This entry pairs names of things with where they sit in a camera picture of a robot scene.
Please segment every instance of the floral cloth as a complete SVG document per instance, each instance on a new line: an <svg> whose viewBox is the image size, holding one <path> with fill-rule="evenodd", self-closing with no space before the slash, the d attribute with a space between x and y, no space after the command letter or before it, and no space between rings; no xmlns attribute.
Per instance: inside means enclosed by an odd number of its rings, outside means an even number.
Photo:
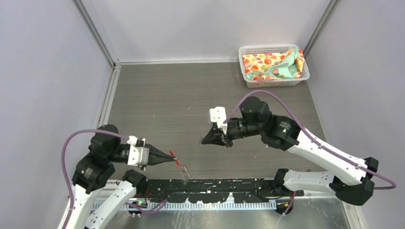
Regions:
<svg viewBox="0 0 405 229"><path fill-rule="evenodd" d="M298 48L243 55L242 60L246 78L256 81L300 78L305 62L302 50Z"/></svg>

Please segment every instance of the gray floor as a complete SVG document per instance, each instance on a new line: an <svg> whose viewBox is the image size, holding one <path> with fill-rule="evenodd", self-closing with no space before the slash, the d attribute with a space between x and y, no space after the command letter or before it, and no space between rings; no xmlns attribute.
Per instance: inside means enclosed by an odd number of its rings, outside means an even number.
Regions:
<svg viewBox="0 0 405 229"><path fill-rule="evenodd" d="M296 199L294 209L280 221L272 210L162 211L140 218L118 212L106 229L348 229L337 199Z"/></svg>
<svg viewBox="0 0 405 229"><path fill-rule="evenodd" d="M293 87L267 88L278 95L306 128L324 138L306 82ZM323 170L316 164L281 150L265 148L260 137L234 142L232 148L202 146L211 126L208 109L224 106L231 112L253 89L247 88L238 63L124 65L114 97L109 123L120 133L145 137L149 144L172 150L192 178L273 177L279 168ZM258 94L277 115L286 111L271 97ZM131 169L116 165L112 179ZM148 167L149 178L183 178L174 163Z"/></svg>

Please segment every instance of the light purple wall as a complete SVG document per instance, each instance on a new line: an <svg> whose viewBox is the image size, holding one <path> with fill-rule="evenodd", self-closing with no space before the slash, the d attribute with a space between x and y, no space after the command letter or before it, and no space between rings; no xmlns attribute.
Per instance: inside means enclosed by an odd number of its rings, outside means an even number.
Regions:
<svg viewBox="0 0 405 229"><path fill-rule="evenodd" d="M0 34L0 227L56 228L111 68L71 0L1 1Z"/></svg>
<svg viewBox="0 0 405 229"><path fill-rule="evenodd" d="M398 183L360 208L371 229L404 228L405 1L341 1L310 54L309 84L327 140ZM373 178L377 186L387 185Z"/></svg>
<svg viewBox="0 0 405 229"><path fill-rule="evenodd" d="M304 48L327 0L86 0L121 62L236 60L245 45Z"/></svg>

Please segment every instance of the plastic basket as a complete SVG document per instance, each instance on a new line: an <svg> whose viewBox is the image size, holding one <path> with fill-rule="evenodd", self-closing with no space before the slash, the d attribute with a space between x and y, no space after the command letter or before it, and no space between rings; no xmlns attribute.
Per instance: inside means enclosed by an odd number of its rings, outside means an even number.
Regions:
<svg viewBox="0 0 405 229"><path fill-rule="evenodd" d="M309 69L307 62L304 62L302 69L302 75L300 78L295 79L279 79L279 80L268 80L268 81L256 81L248 80L246 78L245 67L243 65L242 56L246 54L260 54L266 52L287 52L288 50L297 47L294 44L276 44L276 45L253 45L253 46L243 46L239 48L239 64L241 66L241 71L243 79L246 81L246 86L253 87L285 87L294 86L303 80L309 79Z"/></svg>

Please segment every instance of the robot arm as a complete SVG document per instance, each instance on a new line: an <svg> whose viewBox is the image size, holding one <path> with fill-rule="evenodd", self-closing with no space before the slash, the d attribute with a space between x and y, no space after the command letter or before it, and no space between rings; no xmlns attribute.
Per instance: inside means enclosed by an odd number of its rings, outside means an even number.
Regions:
<svg viewBox="0 0 405 229"><path fill-rule="evenodd" d="M114 133L118 129L114 125L104 125L99 128ZM123 177L113 195L93 214L90 211L102 188L115 172L112 162L124 163L146 170L147 165L157 165L163 162L174 162L175 157L167 155L152 145L146 144L145 139L139 140L130 136L126 144L121 144L118 137L96 133L91 139L90 152L76 165L72 178L72 189L75 199L73 209L69 203L59 224L59 229L92 228L102 229L124 203L133 197L139 185L146 178L134 170L129 170ZM63 224L71 210L69 221L65 228Z"/></svg>
<svg viewBox="0 0 405 229"><path fill-rule="evenodd" d="M132 197L135 196L140 187L144 187L146 177L133 169L128 170L122 177L117 189L107 200L87 217L86 228L103 229L115 216L119 209Z"/></svg>
<svg viewBox="0 0 405 229"><path fill-rule="evenodd" d="M318 164L327 172L296 172L279 169L274 183L289 191L313 190L334 193L339 199L354 205L363 205L373 194L372 175L326 152L313 143L289 117L274 115L268 104L256 97L248 97L240 106L242 118L231 118L226 124L225 108L210 109L210 132L201 144L231 147L233 140L260 135L269 147L289 151ZM344 153L326 142L313 138L337 154L353 161L359 167L377 171L378 161L372 157L361 159Z"/></svg>

